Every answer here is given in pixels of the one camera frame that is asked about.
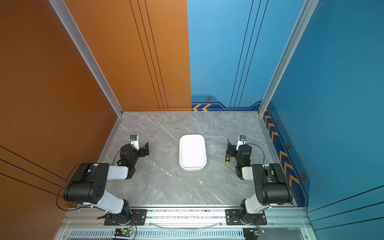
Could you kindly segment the aluminium corner post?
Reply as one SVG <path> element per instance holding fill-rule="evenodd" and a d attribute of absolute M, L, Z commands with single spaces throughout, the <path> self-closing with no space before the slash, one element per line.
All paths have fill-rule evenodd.
<path fill-rule="evenodd" d="M 302 38 L 302 35 L 316 9 L 319 0 L 306 0 L 295 22 L 291 35 L 287 41 L 285 49 L 271 78 L 269 86 L 265 92 L 260 108 L 258 110 L 259 117 L 262 117 L 270 104 L 272 97 L 286 71 L 287 66 Z"/>
<path fill-rule="evenodd" d="M 105 75 L 103 74 L 97 60 L 95 59 L 91 49 L 89 48 L 85 38 L 83 37 L 79 27 L 77 26 L 74 18 L 72 17 L 66 3 L 59 0 L 49 0 L 51 6 L 77 47 L 79 53 L 105 94 L 107 100 L 111 104 L 118 117 L 123 115 L 123 109 L 119 104 L 112 88 L 110 87 Z"/>

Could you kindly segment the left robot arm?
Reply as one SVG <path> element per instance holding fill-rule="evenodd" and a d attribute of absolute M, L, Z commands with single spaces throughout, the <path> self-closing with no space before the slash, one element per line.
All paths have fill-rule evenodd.
<path fill-rule="evenodd" d="M 121 147 L 120 159 L 116 165 L 108 163 L 81 163 L 64 190 L 66 202 L 85 204 L 103 211 L 106 226 L 142 226 L 146 220 L 146 210 L 131 210 L 127 200 L 118 198 L 106 190 L 107 181 L 130 180 L 139 158 L 150 154 L 149 143 L 142 148 L 137 141 Z"/>

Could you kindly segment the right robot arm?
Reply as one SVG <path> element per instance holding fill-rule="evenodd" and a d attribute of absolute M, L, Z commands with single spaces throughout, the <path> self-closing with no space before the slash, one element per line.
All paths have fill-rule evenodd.
<path fill-rule="evenodd" d="M 246 136 L 240 135 L 236 145 L 228 142 L 226 163 L 235 158 L 236 176 L 254 183 L 255 193 L 244 199 L 238 212 L 227 215 L 228 224 L 266 225 L 265 210 L 272 205 L 284 205 L 293 201 L 294 195 L 280 164 L 252 164 L 254 144 L 247 144 Z"/>

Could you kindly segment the right circuit board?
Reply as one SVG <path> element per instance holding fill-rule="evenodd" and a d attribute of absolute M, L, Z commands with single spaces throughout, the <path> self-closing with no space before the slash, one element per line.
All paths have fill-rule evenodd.
<path fill-rule="evenodd" d="M 264 234 L 263 228 L 243 228 L 243 236 L 245 240 L 258 240 L 259 236 Z"/>

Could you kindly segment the white plastic bin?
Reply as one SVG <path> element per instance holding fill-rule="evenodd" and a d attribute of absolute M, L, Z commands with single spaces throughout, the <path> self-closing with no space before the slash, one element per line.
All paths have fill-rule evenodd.
<path fill-rule="evenodd" d="M 205 139 L 199 134 L 180 138 L 179 164 L 186 172 L 201 171 L 207 164 Z"/>

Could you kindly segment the left green circuit board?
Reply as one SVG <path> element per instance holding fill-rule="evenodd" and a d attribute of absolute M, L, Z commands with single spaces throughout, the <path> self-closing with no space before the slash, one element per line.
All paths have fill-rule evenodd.
<path fill-rule="evenodd" d="M 113 238 L 115 240 L 132 240 L 135 236 L 135 231 L 128 228 L 116 228 Z"/>

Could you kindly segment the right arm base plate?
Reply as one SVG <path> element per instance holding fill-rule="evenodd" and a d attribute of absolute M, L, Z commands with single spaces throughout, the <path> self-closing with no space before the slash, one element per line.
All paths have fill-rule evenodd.
<path fill-rule="evenodd" d="M 238 225 L 266 226 L 268 224 L 265 213 L 243 214 L 239 209 L 226 209 L 225 214 L 226 214 L 226 223 L 228 226 L 238 226 Z"/>

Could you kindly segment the aluminium front rail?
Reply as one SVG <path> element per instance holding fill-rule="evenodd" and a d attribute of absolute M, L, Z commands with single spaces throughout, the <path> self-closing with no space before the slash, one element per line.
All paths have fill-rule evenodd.
<path fill-rule="evenodd" d="M 115 240 L 116 228 L 135 231 L 133 240 L 245 240 L 243 228 L 263 228 L 258 240 L 315 240 L 317 236 L 303 208 L 272 207 L 265 211 L 266 226 L 228 226 L 230 206 L 139 206 L 146 209 L 144 226 L 105 226 L 102 212 L 81 209 L 65 216 L 56 240 Z"/>

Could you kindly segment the black yellow screwdriver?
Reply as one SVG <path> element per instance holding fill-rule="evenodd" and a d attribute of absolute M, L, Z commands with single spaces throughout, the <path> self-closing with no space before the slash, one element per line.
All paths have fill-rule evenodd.
<path fill-rule="evenodd" d="M 226 152 L 226 163 L 227 163 L 227 164 L 230 163 L 230 158 L 231 158 L 231 157 L 230 157 L 230 152 L 227 151 L 227 152 Z"/>

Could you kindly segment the left aluminium corner post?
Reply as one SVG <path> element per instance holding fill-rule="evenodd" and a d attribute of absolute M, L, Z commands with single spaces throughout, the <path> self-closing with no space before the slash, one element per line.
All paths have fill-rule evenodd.
<path fill-rule="evenodd" d="M 97 60 L 95 59 L 91 49 L 89 48 L 85 38 L 83 37 L 79 27 L 77 26 L 74 18 L 72 17 L 66 3 L 59 0 L 49 0 L 51 6 L 77 47 L 79 53 L 105 94 L 107 100 L 111 104 L 118 117 L 123 115 L 123 109 L 119 104 L 112 88 L 110 87 L 105 75 L 103 74 Z"/>

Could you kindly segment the right aluminium corner post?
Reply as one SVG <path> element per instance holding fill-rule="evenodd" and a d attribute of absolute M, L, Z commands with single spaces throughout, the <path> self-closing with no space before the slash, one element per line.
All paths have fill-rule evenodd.
<path fill-rule="evenodd" d="M 286 71 L 287 66 L 302 38 L 302 35 L 316 9 L 319 0 L 306 0 L 295 22 L 291 35 L 287 41 L 285 49 L 271 78 L 269 86 L 265 92 L 260 108 L 258 110 L 259 117 L 262 117 L 270 104 L 272 97 Z"/>

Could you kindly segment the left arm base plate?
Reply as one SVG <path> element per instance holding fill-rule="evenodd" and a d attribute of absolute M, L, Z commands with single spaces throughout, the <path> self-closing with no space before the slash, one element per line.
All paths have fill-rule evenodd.
<path fill-rule="evenodd" d="M 118 215 L 107 215 L 104 221 L 105 226 L 144 226 L 147 218 L 146 209 L 130 210 L 129 217 L 121 217 Z"/>

